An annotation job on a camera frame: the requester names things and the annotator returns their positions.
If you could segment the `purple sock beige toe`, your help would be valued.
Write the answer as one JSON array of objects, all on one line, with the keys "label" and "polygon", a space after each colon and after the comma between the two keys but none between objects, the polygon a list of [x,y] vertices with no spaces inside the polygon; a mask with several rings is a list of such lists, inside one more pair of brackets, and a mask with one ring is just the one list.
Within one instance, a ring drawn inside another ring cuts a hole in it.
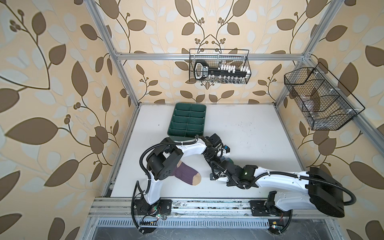
[{"label": "purple sock beige toe", "polygon": [[179,161],[176,168],[173,171],[173,176],[191,186],[197,186],[202,177],[198,171],[189,167],[182,161]]}]

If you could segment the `blue grey sock green toe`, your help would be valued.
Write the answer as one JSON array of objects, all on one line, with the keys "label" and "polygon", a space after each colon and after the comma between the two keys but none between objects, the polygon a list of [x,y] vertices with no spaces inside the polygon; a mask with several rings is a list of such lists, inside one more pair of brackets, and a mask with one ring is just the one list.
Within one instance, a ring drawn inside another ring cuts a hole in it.
[{"label": "blue grey sock green toe", "polygon": [[227,162],[232,163],[232,164],[234,163],[231,158],[224,158],[224,161],[227,161]]}]

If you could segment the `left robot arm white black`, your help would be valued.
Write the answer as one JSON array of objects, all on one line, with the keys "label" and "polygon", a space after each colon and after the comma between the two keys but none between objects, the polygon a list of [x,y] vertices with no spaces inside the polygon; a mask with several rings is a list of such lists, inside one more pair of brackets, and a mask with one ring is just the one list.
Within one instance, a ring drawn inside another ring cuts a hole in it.
[{"label": "left robot arm white black", "polygon": [[163,180],[176,177],[182,182],[196,186],[202,177],[192,167],[186,165],[182,158],[202,155],[213,170],[213,178],[217,179],[219,171],[215,170],[213,163],[220,163],[230,148],[223,144],[220,137],[213,134],[210,137],[196,135],[194,139],[186,141],[173,141],[170,137],[163,139],[159,144],[145,150],[140,156],[139,164],[148,178],[145,190],[137,182],[135,190],[140,192],[140,200],[145,207],[154,208],[159,204]]}]

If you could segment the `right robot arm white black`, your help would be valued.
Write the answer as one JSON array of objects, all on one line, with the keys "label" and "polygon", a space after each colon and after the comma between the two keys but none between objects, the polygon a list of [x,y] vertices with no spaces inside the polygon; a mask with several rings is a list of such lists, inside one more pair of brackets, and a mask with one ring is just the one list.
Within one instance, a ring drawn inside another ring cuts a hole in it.
[{"label": "right robot arm white black", "polygon": [[267,209],[282,212],[316,209],[327,216],[343,218],[344,207],[357,201],[350,190],[315,167],[309,171],[282,172],[254,165],[241,168],[230,161],[210,161],[209,165],[213,179],[227,178],[228,187],[270,188]]}]

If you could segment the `green divided plastic tray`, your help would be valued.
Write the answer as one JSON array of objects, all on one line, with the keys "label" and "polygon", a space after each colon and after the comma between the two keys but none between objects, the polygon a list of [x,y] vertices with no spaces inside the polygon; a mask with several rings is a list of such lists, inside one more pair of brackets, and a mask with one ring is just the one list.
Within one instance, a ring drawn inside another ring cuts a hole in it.
[{"label": "green divided plastic tray", "polygon": [[171,117],[168,136],[174,141],[186,141],[205,129],[207,106],[203,104],[177,103]]}]

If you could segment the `black tool in basket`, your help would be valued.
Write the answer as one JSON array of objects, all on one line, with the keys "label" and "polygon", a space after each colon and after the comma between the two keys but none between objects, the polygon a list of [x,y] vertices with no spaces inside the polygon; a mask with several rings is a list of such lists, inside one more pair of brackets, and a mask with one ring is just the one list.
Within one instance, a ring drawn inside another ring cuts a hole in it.
[{"label": "black tool in basket", "polygon": [[196,80],[212,79],[213,77],[246,79],[251,76],[251,70],[247,66],[237,67],[235,65],[218,64],[217,67],[214,67],[214,65],[211,66],[203,60],[194,63],[192,73]]}]

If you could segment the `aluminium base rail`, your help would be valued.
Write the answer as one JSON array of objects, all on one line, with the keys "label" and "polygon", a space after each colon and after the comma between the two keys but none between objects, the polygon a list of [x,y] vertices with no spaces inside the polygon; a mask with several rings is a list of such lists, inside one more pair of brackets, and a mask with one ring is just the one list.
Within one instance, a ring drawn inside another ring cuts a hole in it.
[{"label": "aluminium base rail", "polygon": [[317,210],[271,213],[265,199],[168,198],[153,213],[131,198],[95,198],[89,218],[98,227],[267,229],[288,220],[327,220]]}]

